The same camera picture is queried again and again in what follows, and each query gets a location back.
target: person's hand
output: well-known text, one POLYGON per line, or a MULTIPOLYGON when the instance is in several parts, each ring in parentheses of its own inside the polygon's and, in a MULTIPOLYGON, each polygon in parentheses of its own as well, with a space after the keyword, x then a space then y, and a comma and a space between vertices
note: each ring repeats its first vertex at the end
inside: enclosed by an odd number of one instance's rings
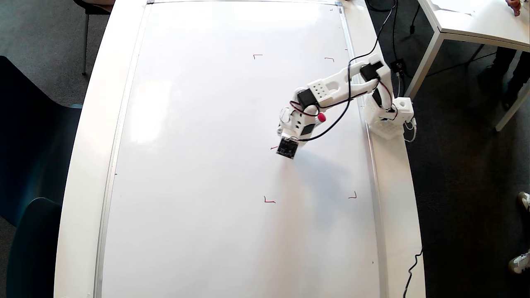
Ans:
POLYGON ((520 0, 506 0, 508 6, 514 10, 514 15, 519 16, 521 14, 521 1, 520 0))

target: whiteboard frame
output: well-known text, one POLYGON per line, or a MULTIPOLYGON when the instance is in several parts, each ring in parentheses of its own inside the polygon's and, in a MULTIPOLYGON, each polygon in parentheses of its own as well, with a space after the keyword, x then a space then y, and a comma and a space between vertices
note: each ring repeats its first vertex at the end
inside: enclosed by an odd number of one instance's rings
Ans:
MULTIPOLYGON (((107 176, 107 187, 105 188, 105 194, 103 198, 103 208, 101 212, 100 219, 100 229, 98 237, 98 247, 96 253, 96 266, 94 273, 94 297, 102 297, 102 283, 103 283, 103 264, 104 264, 104 255, 105 255, 105 243, 107 239, 107 229, 108 229, 108 220, 109 220, 109 211, 110 203, 112 197, 112 188, 114 183, 114 176, 116 175, 116 165, 118 162, 118 152, 122 138, 123 126, 125 124, 125 117, 127 112, 127 107, 129 103, 129 97, 133 86, 133 79, 136 72, 136 65, 139 59, 140 50, 142 48, 143 37, 147 27, 147 21, 149 19, 149 13, 151 12, 151 7, 154 4, 158 3, 176 3, 176 2, 206 2, 206 1, 228 1, 228 2, 286 2, 286 3, 312 3, 312 4, 323 4, 323 5, 334 5, 339 10, 339 17, 342 23, 342 30, 344 33, 344 39, 346 42, 346 47, 348 49, 348 56, 352 59, 355 56, 353 50, 353 44, 351 41, 351 35, 349 32, 348 23, 346 20, 346 14, 344 7, 340 1, 326 1, 326 0, 148 0, 147 5, 145 5, 144 13, 142 15, 142 20, 138 29, 138 34, 133 49, 132 59, 129 66, 129 72, 127 74, 127 80, 125 88, 123 91, 123 97, 121 100, 120 111, 118 114, 118 122, 116 126, 116 132, 114 135, 114 142, 111 151, 111 161, 109 165, 109 171, 107 176)), ((357 77, 352 79, 354 83, 360 83, 357 77)), ((375 156, 372 144, 372 138, 370 135, 368 123, 364 120, 362 110, 364 108, 364 102, 367 95, 359 97, 357 100, 357 105, 359 108, 360 120, 364 122, 365 129, 363 130, 364 136, 366 138, 366 153, 367 159, 371 160, 371 167, 368 167, 370 174, 370 187, 372 191, 372 204, 374 211, 374 224, 376 232, 376 245, 377 245, 377 258, 378 258, 378 272, 379 272, 379 296, 380 298, 388 297, 388 274, 387 274, 387 262, 386 262, 386 245, 385 245, 385 235, 384 235, 384 225, 383 219, 381 217, 381 203, 379 199, 379 186, 377 180, 377 170, 375 164, 375 156)))

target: whiteboard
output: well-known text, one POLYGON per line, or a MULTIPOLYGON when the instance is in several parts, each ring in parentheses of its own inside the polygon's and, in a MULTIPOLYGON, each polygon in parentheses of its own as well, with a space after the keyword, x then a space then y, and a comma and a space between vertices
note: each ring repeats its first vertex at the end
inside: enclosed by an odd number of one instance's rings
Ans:
MULTIPOLYGON (((271 149, 293 91, 348 63, 338 7, 155 3, 144 21, 101 296, 383 295, 357 105, 294 160, 271 149)), ((328 110, 315 134, 341 112, 328 110)))

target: red button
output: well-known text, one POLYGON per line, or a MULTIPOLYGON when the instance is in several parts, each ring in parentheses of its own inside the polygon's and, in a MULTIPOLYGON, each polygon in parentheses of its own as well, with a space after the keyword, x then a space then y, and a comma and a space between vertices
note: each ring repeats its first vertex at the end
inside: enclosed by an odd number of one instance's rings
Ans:
POLYGON ((324 113, 320 113, 318 116, 316 116, 320 122, 325 122, 326 121, 326 115, 324 115, 324 113))

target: sneaker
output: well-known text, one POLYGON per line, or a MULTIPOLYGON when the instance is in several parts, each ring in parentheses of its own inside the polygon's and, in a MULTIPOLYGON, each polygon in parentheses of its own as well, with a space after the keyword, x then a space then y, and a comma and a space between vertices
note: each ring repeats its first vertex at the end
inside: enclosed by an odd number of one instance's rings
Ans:
POLYGON ((528 269, 530 267, 529 255, 530 250, 524 255, 520 255, 516 258, 513 258, 510 263, 508 263, 510 272, 521 274, 524 270, 528 269))
POLYGON ((521 191, 519 193, 519 195, 517 196, 517 200, 519 201, 519 203, 521 203, 521 205, 528 211, 530 212, 530 195, 527 194, 526 192, 524 191, 521 191))

